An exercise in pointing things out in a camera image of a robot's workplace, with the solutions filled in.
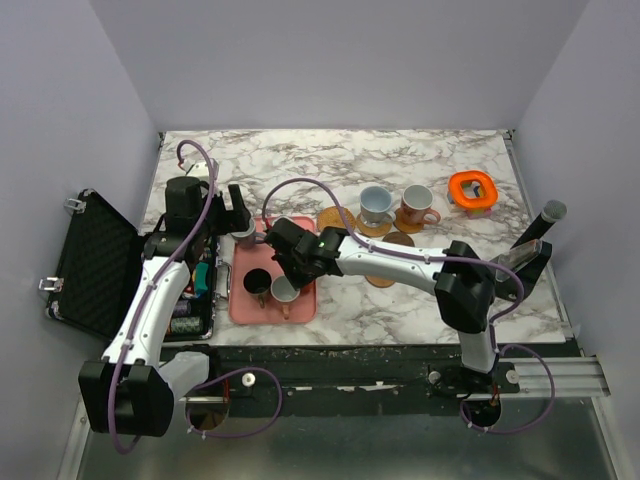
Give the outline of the small white cup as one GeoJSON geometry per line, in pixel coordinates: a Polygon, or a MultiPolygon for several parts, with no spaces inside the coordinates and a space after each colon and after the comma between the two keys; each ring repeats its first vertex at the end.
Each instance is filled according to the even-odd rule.
{"type": "Polygon", "coordinates": [[[257,231],[255,227],[251,227],[243,232],[234,232],[231,236],[239,248],[248,250],[262,244],[266,234],[257,231]]]}

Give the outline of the white cup brown handle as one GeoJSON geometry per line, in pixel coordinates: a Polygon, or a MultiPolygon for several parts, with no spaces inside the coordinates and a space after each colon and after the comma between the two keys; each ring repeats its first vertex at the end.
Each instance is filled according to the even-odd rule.
{"type": "Polygon", "coordinates": [[[296,289],[285,275],[278,276],[272,281],[271,296],[280,304],[283,318],[290,318],[290,306],[299,297],[300,291],[296,289]]]}

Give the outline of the woven rattan coaster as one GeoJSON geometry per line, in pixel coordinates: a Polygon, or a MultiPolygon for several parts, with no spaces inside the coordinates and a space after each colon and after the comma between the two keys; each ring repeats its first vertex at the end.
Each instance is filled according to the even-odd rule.
{"type": "Polygon", "coordinates": [[[328,227],[346,228],[348,224],[352,229],[356,228],[356,218],[351,211],[345,207],[342,208],[344,216],[347,220],[345,223],[341,217],[339,209],[336,206],[328,207],[322,210],[317,216],[317,230],[322,232],[328,227]]]}
{"type": "Polygon", "coordinates": [[[387,235],[393,222],[395,215],[387,212],[370,213],[361,211],[356,217],[356,226],[359,231],[370,238],[384,237],[387,235]]]}

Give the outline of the light wood coaster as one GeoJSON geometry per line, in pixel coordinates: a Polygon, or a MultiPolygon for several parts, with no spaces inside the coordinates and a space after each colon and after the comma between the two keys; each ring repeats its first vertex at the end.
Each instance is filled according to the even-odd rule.
{"type": "Polygon", "coordinates": [[[366,276],[365,279],[376,288],[388,288],[395,284],[394,280],[389,280],[381,277],[366,276]]]}
{"type": "Polygon", "coordinates": [[[394,212],[395,220],[393,222],[394,226],[401,232],[406,234],[417,234],[421,232],[424,228],[424,225],[421,223],[417,224],[409,224],[403,221],[403,211],[401,208],[398,208],[394,212]]]}

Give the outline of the light blue cup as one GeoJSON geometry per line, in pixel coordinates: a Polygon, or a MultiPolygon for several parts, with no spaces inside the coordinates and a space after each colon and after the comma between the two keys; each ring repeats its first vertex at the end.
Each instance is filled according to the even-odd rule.
{"type": "Polygon", "coordinates": [[[395,220],[391,193],[381,186],[369,186],[360,193],[360,216],[368,227],[390,224],[395,220]]]}

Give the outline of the pink mug white inside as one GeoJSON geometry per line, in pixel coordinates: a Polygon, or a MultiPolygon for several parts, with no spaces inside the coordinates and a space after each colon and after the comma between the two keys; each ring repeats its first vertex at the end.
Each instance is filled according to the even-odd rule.
{"type": "Polygon", "coordinates": [[[402,193],[400,219],[410,226],[434,225],[441,221],[440,213],[433,208],[434,194],[429,187],[414,184],[402,193]]]}

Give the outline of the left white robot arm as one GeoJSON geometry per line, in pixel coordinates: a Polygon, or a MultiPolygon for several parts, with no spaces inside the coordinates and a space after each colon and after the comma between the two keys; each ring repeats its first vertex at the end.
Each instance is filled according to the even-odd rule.
{"type": "Polygon", "coordinates": [[[222,372],[207,354],[182,352],[167,363],[160,356],[174,309],[209,240],[249,226],[239,186],[229,185],[228,194],[230,208],[203,180],[167,182],[166,212],[144,244],[139,284],[123,323],[101,359],[85,362],[79,373],[93,431],[160,437],[181,397],[220,387],[222,372]]]}

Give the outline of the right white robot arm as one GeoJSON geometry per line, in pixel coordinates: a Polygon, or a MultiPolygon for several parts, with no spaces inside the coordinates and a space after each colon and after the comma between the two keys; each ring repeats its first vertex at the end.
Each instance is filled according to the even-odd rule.
{"type": "Polygon", "coordinates": [[[284,218],[267,228],[265,243],[296,289],[322,276],[373,276],[433,295],[442,321],[458,332],[462,384],[480,392],[496,380],[497,353],[489,327],[494,272],[466,243],[419,249],[374,242],[335,227],[317,235],[284,218]]]}

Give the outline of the black cup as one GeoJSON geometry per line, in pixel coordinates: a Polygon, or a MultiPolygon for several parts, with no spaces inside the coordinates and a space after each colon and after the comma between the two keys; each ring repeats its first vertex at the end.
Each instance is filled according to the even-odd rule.
{"type": "Polygon", "coordinates": [[[272,277],[270,273],[262,268],[254,268],[247,272],[243,278],[245,291],[256,299],[261,309],[266,307],[271,293],[272,277]]]}

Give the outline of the pink plastic tray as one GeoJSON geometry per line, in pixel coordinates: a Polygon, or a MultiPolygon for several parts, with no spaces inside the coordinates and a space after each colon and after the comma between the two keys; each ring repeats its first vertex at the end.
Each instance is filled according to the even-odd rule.
{"type": "Polygon", "coordinates": [[[256,245],[251,249],[234,247],[228,312],[231,321],[235,324],[305,324],[315,317],[317,310],[315,282],[305,286],[290,302],[285,299],[285,302],[281,302],[281,297],[273,297],[271,290],[268,289],[264,307],[260,306],[257,296],[245,289],[244,278],[255,268],[267,271],[273,281],[283,276],[281,267],[271,259],[273,254],[274,251],[264,244],[256,245]]]}

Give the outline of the black poker chip case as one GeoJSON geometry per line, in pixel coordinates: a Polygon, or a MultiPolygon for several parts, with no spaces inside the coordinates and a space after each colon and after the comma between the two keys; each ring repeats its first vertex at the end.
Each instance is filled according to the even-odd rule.
{"type": "MultiPolygon", "coordinates": [[[[200,214],[207,213],[208,185],[176,178],[165,190],[166,211],[145,235],[99,193],[86,189],[67,200],[74,208],[55,275],[41,279],[49,294],[46,312],[56,320],[101,340],[112,340],[142,285],[146,259],[167,259],[190,236],[200,214]]],[[[190,267],[188,292],[172,311],[167,341],[197,341],[211,336],[214,325],[218,239],[205,221],[180,255],[190,267]]]]}

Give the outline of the black microphone stand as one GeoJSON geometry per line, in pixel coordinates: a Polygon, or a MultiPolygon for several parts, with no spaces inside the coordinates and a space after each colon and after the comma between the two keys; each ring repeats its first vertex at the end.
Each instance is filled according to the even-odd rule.
{"type": "MultiPolygon", "coordinates": [[[[536,239],[512,248],[494,257],[491,262],[509,268],[520,279],[526,299],[534,290],[552,255],[552,245],[536,239]]],[[[513,278],[501,270],[495,271],[495,293],[503,300],[517,298],[517,285],[513,278]]]]}

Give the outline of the black grey microphone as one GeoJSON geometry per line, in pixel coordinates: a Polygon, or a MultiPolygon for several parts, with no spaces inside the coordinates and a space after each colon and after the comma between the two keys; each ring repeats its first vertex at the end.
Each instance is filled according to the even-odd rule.
{"type": "Polygon", "coordinates": [[[549,200],[540,214],[532,221],[524,233],[512,245],[512,249],[529,241],[541,239],[549,229],[567,214],[567,206],[559,200],[549,200]]]}

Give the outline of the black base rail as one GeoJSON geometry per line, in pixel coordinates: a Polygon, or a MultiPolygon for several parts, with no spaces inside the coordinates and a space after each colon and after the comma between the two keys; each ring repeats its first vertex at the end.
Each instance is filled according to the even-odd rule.
{"type": "MultiPolygon", "coordinates": [[[[230,373],[230,414],[237,418],[455,416],[465,405],[494,412],[501,399],[496,373],[463,373],[461,352],[448,346],[211,347],[213,377],[230,373]]],[[[580,357],[567,345],[535,348],[544,360],[580,357]]]]}

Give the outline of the aluminium rail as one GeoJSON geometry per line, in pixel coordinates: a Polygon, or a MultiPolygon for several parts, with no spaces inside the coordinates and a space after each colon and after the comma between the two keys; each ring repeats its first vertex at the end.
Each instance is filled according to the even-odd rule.
{"type": "MultiPolygon", "coordinates": [[[[555,385],[556,398],[598,398],[610,395],[595,357],[556,357],[544,360],[555,385]]],[[[501,399],[545,399],[551,395],[547,371],[535,358],[508,358],[498,364],[496,382],[501,399]]]]}

